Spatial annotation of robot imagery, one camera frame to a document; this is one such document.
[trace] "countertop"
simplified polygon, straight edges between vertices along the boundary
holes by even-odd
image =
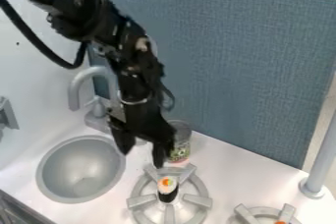
[[[61,141],[84,135],[111,139],[84,123],[64,124],[63,131],[49,132],[0,171],[0,189],[58,224],[134,224],[126,199],[143,174],[142,168],[151,163],[150,144],[134,147],[119,183],[92,201],[63,204],[39,191],[35,172],[43,155]],[[299,181],[307,176],[303,171],[196,132],[192,135],[191,157],[179,166],[188,162],[197,167],[196,174],[213,198],[205,224],[226,223],[240,203],[279,209],[289,203],[298,209],[297,218],[303,224],[336,223],[336,203],[329,191],[319,200],[309,199],[299,191]]]

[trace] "blue wall panel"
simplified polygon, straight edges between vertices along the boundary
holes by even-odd
[[[177,97],[168,117],[302,166],[333,73],[336,0],[114,2],[157,41]]]

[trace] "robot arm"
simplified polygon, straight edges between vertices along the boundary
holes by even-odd
[[[48,12],[47,21],[63,36],[82,43],[72,65],[45,46],[29,30],[7,0],[3,11],[44,55],[67,69],[78,67],[86,45],[105,57],[116,74],[126,121],[108,115],[108,124],[120,150],[127,154],[136,137],[153,143],[153,162],[162,167],[174,147],[175,130],[163,119],[163,97],[173,95],[163,85],[163,65],[151,51],[144,29],[122,15],[109,0],[30,0]]]

